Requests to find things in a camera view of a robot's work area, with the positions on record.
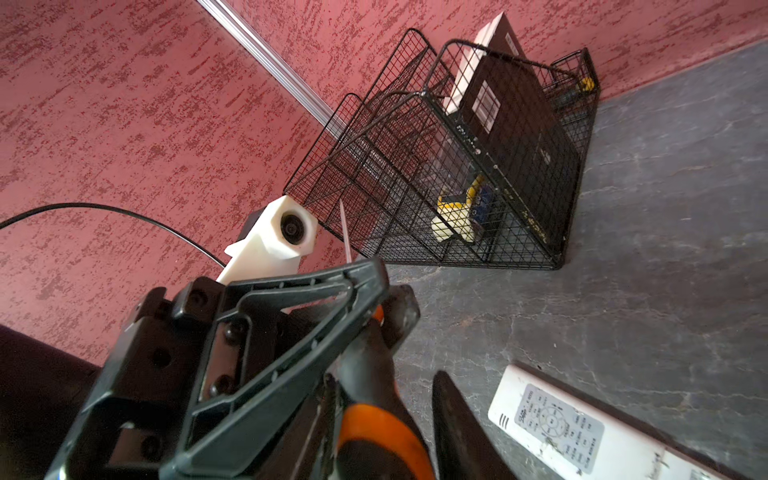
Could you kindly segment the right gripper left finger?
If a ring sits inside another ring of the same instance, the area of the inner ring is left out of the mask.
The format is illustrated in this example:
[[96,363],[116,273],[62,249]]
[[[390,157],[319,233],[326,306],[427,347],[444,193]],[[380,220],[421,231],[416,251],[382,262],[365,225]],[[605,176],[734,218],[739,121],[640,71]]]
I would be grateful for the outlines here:
[[338,386],[325,374],[288,422],[254,479],[328,479],[333,470]]

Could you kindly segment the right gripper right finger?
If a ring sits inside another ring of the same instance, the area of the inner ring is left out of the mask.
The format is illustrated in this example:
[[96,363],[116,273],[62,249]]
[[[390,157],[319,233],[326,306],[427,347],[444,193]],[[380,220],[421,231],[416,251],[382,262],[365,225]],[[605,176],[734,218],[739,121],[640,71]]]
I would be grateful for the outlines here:
[[440,479],[516,479],[445,371],[433,378],[432,412]]

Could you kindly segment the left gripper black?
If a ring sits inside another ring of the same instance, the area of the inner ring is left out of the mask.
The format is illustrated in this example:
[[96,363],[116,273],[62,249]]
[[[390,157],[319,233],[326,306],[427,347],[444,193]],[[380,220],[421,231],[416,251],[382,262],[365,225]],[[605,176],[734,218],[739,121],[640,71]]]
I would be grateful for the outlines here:
[[47,478],[254,478],[391,286],[373,259],[228,285],[199,277],[173,299],[150,290]]

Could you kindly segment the orange black screwdriver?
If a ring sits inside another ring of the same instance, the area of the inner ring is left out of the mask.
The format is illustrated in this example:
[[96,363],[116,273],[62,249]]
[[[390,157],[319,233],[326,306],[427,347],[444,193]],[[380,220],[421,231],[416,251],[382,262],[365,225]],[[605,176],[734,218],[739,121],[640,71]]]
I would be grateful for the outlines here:
[[400,397],[393,354],[420,319],[413,289],[388,295],[339,358],[335,479],[434,479],[426,441]]

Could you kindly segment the long white remote control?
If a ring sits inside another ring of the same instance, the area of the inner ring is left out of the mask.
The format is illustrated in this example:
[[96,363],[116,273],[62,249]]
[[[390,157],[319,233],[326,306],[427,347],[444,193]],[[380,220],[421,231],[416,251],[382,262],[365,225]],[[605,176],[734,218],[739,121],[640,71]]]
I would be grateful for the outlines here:
[[742,479],[722,464],[639,428],[514,364],[487,412],[562,479]]

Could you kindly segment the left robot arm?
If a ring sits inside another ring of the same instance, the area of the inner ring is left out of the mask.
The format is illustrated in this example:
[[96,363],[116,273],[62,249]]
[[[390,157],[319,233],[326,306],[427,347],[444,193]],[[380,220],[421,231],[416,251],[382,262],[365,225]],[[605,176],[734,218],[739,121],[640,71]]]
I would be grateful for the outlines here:
[[383,263],[151,290],[96,367],[1,331],[5,479],[325,475],[337,358],[377,309],[397,349],[419,320]]

